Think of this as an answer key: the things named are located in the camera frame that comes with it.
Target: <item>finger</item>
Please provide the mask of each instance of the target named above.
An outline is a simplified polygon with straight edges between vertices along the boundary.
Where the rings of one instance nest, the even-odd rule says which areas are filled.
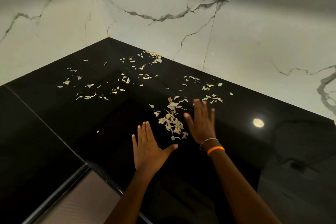
[[[142,140],[141,140],[141,126],[138,126],[138,144],[141,144]]]
[[[146,121],[146,135],[148,141],[155,140],[149,121]]]
[[[195,118],[201,117],[202,109],[200,108],[200,100],[199,99],[194,99],[194,110],[195,110]]]
[[[193,121],[193,119],[191,118],[190,114],[187,113],[187,112],[184,113],[184,118],[185,118],[185,120],[187,121],[189,130],[192,130],[192,129],[194,128],[194,121]]]
[[[164,149],[163,151],[167,154],[167,157],[177,148],[179,147],[178,144],[172,144],[171,146],[167,147],[166,149]]]
[[[212,125],[215,125],[215,109],[211,109],[211,114],[210,114],[210,121]]]
[[[141,141],[143,143],[147,141],[146,122],[143,122],[142,127],[141,127]]]
[[[208,118],[209,114],[208,114],[207,101],[202,101],[202,104],[203,104],[203,115]]]
[[[134,134],[132,135],[132,143],[133,143],[133,150],[135,150],[138,147],[138,144]]]

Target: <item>forearm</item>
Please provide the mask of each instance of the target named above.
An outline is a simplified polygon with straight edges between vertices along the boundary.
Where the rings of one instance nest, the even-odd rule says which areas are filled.
[[[220,146],[220,144],[209,142],[204,148],[208,150],[214,146]],[[225,151],[214,150],[210,153],[210,157],[216,168],[233,216],[238,224],[280,223],[239,172]]]
[[[136,171],[124,195],[104,224],[134,224],[137,221],[142,199],[152,177]]]

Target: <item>grout line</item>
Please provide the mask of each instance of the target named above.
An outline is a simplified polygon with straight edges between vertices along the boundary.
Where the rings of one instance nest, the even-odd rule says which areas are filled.
[[[38,117],[39,118],[39,120],[40,121],[42,121],[49,129],[50,129],[50,131],[51,132],[53,132],[54,133],[54,135],[55,136],[57,136],[58,137],[58,139],[60,139],[61,141],[62,141],[62,143],[64,143],[65,144],[65,146],[67,146],[68,148],[69,148],[69,150],[71,150],[72,152],[73,152],[73,154],[75,154],[82,162],[84,162],[85,163],[85,161],[69,146],[69,145],[67,145],[67,143],[65,142],[65,141],[63,141],[62,140],[62,138],[58,135],[58,134],[56,134],[56,132],[55,131],[53,131],[52,130],[52,128],[51,127],[49,127],[49,125],[48,124],[46,124],[45,123],[45,121],[44,120],[42,120],[41,119],[41,117],[40,116],[38,116],[34,111],[33,111],[33,109],[32,108],[30,108],[29,107],[29,105],[27,105],[10,87],[8,87],[7,85],[4,85],[5,86],[5,88],[6,89],[8,89],[11,93],[13,93],[33,114],[35,114],[36,115],[36,117]]]
[[[208,40],[207,51],[206,51],[206,53],[205,53],[205,57],[204,57],[204,62],[203,62],[203,67],[202,67],[202,72],[203,72],[203,70],[204,70],[205,60],[207,59],[207,55],[208,55],[208,48],[209,48],[209,43],[210,43],[210,38],[211,38],[211,32],[212,32],[212,28],[213,28],[213,23],[215,22],[215,18],[216,18],[216,13],[217,13],[217,7],[218,7],[218,5],[219,5],[219,2],[217,2],[215,15],[213,16],[213,21],[212,21],[212,26],[211,26],[211,31],[210,31],[209,40]]]

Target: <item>silver bracelet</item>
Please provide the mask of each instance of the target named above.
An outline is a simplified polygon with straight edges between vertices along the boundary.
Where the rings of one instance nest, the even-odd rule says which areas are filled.
[[[200,149],[201,151],[204,151],[204,150],[202,150],[202,144],[203,144],[204,142],[208,141],[208,140],[211,140],[211,139],[215,139],[217,142],[219,142],[218,139],[217,139],[217,138],[214,138],[214,137],[205,139],[205,140],[204,140],[203,142],[201,142],[201,144],[199,145],[199,149]]]

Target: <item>bracelet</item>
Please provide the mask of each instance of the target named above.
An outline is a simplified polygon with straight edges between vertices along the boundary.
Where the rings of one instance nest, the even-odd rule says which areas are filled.
[[[216,147],[212,147],[211,149],[208,150],[208,155],[209,155],[212,151],[217,150],[217,149],[221,149],[221,150],[225,151],[224,148],[223,148],[222,146],[216,146]]]
[[[215,139],[217,142],[218,142],[218,139],[217,138],[214,138],[214,137],[210,137],[208,139],[205,139],[203,142],[201,142],[201,144],[199,145],[199,149],[202,151],[202,144],[205,143],[206,141],[208,140],[211,140],[211,139]]]

